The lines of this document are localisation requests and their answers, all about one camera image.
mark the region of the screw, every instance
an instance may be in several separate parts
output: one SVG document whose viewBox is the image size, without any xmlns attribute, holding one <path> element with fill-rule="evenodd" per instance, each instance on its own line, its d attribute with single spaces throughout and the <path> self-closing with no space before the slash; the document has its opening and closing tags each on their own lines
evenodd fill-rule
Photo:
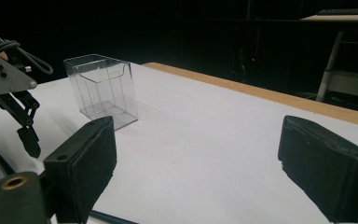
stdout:
<svg viewBox="0 0 358 224">
<path fill-rule="evenodd" d="M 31 87 L 32 89 L 36 88 L 36 86 L 37 86 L 37 82 L 35 82 L 35 81 L 31 81 L 31 82 L 30 82 L 30 87 Z"/>
</svg>

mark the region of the table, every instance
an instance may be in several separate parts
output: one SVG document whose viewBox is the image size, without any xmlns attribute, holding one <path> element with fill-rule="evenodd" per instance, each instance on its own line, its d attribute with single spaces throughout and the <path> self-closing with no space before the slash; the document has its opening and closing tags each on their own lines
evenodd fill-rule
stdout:
<svg viewBox="0 0 358 224">
<path fill-rule="evenodd" d="M 158 63 L 131 66 L 139 120 L 116 131 L 117 168 L 95 210 L 142 224 L 328 223 L 278 161 L 282 119 L 316 121 L 358 145 L 357 111 Z M 40 158 L 22 149 L 19 125 L 2 110 L 0 149 L 15 170 L 40 173 L 89 120 L 66 78 L 31 94 L 41 104 Z"/>
</svg>

